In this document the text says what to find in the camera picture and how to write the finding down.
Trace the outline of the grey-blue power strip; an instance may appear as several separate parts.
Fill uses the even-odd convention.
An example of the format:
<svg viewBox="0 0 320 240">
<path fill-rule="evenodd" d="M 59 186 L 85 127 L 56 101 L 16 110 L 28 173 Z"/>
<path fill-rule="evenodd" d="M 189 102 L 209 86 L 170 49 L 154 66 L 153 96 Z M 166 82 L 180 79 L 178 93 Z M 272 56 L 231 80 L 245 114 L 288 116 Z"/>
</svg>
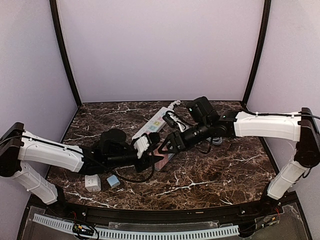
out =
<svg viewBox="0 0 320 240">
<path fill-rule="evenodd" d="M 173 158 L 174 155 L 174 153 L 156 154 L 157 157 L 163 157 L 163 159 L 154 164 L 155 170 L 160 171 Z"/>
</svg>

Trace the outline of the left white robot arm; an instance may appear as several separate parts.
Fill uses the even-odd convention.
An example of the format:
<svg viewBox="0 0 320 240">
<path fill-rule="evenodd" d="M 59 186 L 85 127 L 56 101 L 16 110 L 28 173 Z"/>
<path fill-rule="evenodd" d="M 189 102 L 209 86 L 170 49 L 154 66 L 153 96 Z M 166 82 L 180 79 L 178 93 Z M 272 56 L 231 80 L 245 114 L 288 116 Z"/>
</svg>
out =
<svg viewBox="0 0 320 240">
<path fill-rule="evenodd" d="M 63 203 L 62 188 L 45 180 L 29 162 L 92 176 L 126 166 L 134 166 L 140 173 L 163 160 L 163 156 L 154 153 L 160 142 L 159 133 L 144 133 L 131 143 L 126 139 L 123 130 L 112 128 L 90 147 L 67 145 L 38 137 L 16 122 L 0 138 L 0 175 L 16 180 L 46 205 Z"/>
</svg>

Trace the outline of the large pink cube socket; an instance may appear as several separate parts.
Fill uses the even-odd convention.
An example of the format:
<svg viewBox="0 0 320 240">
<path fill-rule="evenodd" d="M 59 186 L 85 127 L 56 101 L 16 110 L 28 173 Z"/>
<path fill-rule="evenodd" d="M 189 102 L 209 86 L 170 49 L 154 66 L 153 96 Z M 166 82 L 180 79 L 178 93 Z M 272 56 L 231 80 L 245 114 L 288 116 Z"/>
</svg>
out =
<svg viewBox="0 0 320 240">
<path fill-rule="evenodd" d="M 158 150 L 154 150 L 154 157 L 160 157 L 160 160 L 155 162 L 154 166 L 157 171 L 160 171 L 168 162 L 169 162 L 169 154 L 161 154 Z"/>
</svg>

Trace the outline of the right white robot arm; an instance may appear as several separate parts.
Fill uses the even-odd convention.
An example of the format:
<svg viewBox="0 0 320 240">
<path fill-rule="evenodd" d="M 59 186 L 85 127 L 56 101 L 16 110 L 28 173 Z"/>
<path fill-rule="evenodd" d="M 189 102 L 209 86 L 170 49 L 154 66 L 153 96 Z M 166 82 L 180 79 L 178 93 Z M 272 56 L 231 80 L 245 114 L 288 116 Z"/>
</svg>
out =
<svg viewBox="0 0 320 240">
<path fill-rule="evenodd" d="M 207 97 L 198 97 L 186 108 L 195 125 L 169 134 L 158 148 L 160 154 L 186 151 L 208 138 L 263 137 L 296 142 L 295 155 L 268 184 L 265 196 L 279 200 L 308 170 L 320 163 L 320 132 L 311 110 L 261 113 L 225 111 L 219 115 Z"/>
</svg>

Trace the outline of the small blue plug adapter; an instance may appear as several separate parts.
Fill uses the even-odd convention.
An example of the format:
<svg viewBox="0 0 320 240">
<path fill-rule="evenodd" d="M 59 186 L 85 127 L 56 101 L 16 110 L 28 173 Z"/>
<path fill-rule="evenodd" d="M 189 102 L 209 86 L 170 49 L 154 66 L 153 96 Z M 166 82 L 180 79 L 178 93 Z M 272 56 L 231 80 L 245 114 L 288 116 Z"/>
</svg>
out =
<svg viewBox="0 0 320 240">
<path fill-rule="evenodd" d="M 109 176 L 106 181 L 108 182 L 109 186 L 114 189 L 117 186 L 119 186 L 121 184 L 121 182 L 119 181 L 119 179 L 115 176 L 115 175 L 111 175 Z"/>
</svg>

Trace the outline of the white multicolour power strip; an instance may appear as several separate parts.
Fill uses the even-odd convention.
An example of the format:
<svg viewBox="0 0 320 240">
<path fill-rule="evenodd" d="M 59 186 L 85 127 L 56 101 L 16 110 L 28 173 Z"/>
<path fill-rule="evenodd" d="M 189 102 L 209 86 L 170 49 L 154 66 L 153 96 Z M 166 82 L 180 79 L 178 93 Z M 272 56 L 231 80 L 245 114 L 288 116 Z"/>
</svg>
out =
<svg viewBox="0 0 320 240">
<path fill-rule="evenodd" d="M 178 106 L 181 104 L 180 100 L 175 100 L 173 102 L 171 102 L 167 107 L 163 106 L 160 110 L 158 110 L 152 117 L 150 120 L 147 121 L 147 123 L 145 123 L 143 125 L 143 127 L 141 127 L 138 132 L 136 132 L 136 134 L 133 135 L 133 137 L 131 138 L 132 140 L 140 137 L 142 134 L 146 133 L 158 133 L 160 132 L 160 130 L 167 124 L 164 120 L 163 120 L 163 116 L 165 115 L 165 113 L 167 111 L 173 111 L 175 106 Z"/>
</svg>

